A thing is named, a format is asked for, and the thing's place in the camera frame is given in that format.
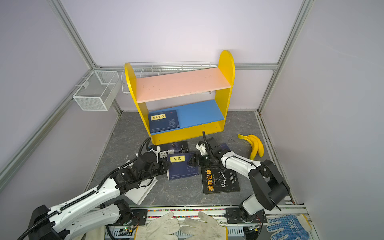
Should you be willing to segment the blue book Sunzi label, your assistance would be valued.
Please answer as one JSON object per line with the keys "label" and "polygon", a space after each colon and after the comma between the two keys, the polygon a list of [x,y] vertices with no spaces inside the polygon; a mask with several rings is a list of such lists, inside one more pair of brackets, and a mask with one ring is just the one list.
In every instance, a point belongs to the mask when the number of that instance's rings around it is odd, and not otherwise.
{"label": "blue book Sunzi label", "polygon": [[180,127],[176,110],[149,113],[150,133],[159,133]]}

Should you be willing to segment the blue book Yijing label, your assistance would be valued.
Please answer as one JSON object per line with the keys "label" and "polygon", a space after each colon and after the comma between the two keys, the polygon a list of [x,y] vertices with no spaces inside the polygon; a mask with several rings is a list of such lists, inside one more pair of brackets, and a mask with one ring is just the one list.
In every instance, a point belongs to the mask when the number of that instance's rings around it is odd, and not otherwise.
{"label": "blue book Yijing label", "polygon": [[195,157],[196,153],[168,155],[167,160],[171,162],[171,166],[167,172],[168,179],[171,181],[198,176],[200,174],[200,169],[188,164],[188,162],[194,160]]}

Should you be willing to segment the white book black lettering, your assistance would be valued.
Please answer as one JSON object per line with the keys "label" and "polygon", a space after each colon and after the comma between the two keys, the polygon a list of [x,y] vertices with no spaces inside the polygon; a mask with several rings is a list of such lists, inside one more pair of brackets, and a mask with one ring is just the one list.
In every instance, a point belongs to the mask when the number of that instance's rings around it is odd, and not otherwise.
{"label": "white book black lettering", "polygon": [[130,199],[136,205],[140,205],[149,192],[153,189],[157,183],[156,177],[153,177],[151,180],[145,180],[142,182],[142,185],[139,188],[134,188],[125,193],[125,196]]}

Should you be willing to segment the white work glove centre-right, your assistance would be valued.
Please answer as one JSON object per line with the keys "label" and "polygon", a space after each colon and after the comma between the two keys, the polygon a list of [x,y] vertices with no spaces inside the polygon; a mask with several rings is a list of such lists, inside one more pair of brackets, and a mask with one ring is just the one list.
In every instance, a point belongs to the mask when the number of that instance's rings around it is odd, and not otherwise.
{"label": "white work glove centre-right", "polygon": [[184,225],[180,227],[181,232],[191,235],[187,240],[227,240],[227,227],[219,223],[204,212],[198,212],[200,220],[185,218]]}

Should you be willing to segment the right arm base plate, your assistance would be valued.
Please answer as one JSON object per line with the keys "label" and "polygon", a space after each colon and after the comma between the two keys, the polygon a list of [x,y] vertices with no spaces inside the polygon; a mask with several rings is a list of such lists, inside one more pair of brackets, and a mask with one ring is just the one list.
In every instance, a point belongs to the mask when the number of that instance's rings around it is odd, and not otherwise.
{"label": "right arm base plate", "polygon": [[253,215],[248,214],[244,209],[226,208],[224,217],[228,224],[264,224],[267,218],[264,210],[260,210]]}

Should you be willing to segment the yellow toy banana bunch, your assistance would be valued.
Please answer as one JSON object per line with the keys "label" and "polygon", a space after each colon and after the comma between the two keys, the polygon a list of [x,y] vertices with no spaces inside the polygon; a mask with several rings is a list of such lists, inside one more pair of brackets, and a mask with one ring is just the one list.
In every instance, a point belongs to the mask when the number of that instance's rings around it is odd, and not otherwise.
{"label": "yellow toy banana bunch", "polygon": [[257,155],[259,155],[261,158],[264,156],[264,145],[258,137],[256,137],[255,135],[238,135],[238,138],[247,141],[251,145],[252,152],[250,155],[250,160],[254,161]]}

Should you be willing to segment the black wolf cover book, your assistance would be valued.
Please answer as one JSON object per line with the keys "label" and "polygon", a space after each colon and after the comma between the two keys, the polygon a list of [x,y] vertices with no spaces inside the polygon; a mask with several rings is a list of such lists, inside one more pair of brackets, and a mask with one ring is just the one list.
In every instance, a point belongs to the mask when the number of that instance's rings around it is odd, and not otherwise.
{"label": "black wolf cover book", "polygon": [[163,145],[159,145],[159,147],[161,148],[161,151],[159,153],[159,156],[161,159],[167,158],[168,155],[189,152],[189,146],[187,141],[163,144]]}

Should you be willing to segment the white work glove centre-left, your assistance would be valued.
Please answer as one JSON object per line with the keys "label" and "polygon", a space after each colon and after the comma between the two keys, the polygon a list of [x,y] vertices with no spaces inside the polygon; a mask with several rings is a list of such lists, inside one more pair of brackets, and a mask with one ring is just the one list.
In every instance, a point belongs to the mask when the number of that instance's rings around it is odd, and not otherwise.
{"label": "white work glove centre-left", "polygon": [[169,212],[148,225],[136,229],[135,240],[178,240],[174,234],[180,230],[178,219],[174,218],[174,213]]}

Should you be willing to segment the white mesh wall basket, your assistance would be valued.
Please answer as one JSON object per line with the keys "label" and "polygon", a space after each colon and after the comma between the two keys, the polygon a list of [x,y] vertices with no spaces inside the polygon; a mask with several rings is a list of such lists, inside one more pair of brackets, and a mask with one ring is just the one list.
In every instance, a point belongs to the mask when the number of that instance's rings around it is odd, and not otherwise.
{"label": "white mesh wall basket", "polygon": [[121,78],[117,71],[92,71],[73,99],[83,111],[107,112],[120,88]]}

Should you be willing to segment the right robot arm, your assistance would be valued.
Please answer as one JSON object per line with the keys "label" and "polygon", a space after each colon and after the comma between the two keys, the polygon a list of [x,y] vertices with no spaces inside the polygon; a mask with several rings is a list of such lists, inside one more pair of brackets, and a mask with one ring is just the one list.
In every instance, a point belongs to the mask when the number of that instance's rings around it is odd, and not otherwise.
{"label": "right robot arm", "polygon": [[232,170],[249,179],[254,194],[239,208],[245,217],[261,210],[272,210],[291,192],[285,178],[270,160],[252,161],[236,154],[226,144],[218,145],[214,138],[197,143],[198,152],[188,161],[189,166],[205,169]]}

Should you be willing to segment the blue dotted work glove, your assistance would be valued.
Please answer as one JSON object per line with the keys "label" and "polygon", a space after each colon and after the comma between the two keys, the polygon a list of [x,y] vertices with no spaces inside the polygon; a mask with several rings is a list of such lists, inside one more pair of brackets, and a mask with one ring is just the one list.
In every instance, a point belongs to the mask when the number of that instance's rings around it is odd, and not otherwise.
{"label": "blue dotted work glove", "polygon": [[268,219],[271,240],[312,240],[312,227],[304,215],[286,215]]}

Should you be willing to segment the yellow bookshelf pink blue shelves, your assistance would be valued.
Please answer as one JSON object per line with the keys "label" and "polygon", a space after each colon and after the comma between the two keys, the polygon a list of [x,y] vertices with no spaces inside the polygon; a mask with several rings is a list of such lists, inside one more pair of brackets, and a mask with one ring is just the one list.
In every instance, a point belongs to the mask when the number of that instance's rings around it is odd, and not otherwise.
{"label": "yellow bookshelf pink blue shelves", "polygon": [[[126,82],[144,126],[155,145],[184,141],[222,132],[225,128],[235,82],[235,61],[222,51],[216,68],[137,78],[131,64],[124,65]],[[176,104],[179,127],[151,133],[150,124],[161,111],[150,112],[147,103],[215,92],[215,99],[188,105]]]}

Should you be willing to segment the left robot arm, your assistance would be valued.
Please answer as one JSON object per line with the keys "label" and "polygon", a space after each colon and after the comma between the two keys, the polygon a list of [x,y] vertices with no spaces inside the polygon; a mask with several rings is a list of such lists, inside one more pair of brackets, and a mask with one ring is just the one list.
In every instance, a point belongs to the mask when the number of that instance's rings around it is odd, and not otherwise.
{"label": "left robot arm", "polygon": [[144,187],[167,173],[171,162],[147,152],[112,170],[96,187],[51,208],[42,205],[33,211],[29,226],[19,237],[23,240],[71,240],[94,228],[126,224],[133,218],[132,210],[118,196]]}

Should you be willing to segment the black book yellow title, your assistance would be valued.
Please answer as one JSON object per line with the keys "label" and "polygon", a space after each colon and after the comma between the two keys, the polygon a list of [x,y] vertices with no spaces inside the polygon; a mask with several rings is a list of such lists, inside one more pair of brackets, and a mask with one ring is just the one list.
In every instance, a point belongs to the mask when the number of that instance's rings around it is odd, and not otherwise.
{"label": "black book yellow title", "polygon": [[203,194],[219,194],[240,191],[237,173],[233,170],[201,168]]}

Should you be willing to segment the blue book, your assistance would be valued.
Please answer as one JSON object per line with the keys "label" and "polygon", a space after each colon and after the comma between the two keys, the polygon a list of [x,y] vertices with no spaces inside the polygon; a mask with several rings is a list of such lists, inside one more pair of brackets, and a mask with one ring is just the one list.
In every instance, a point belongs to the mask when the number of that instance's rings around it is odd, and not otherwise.
{"label": "blue book", "polygon": [[231,149],[227,146],[226,143],[222,143],[218,146],[219,150],[218,152],[220,153],[227,153],[227,152],[231,152]]}

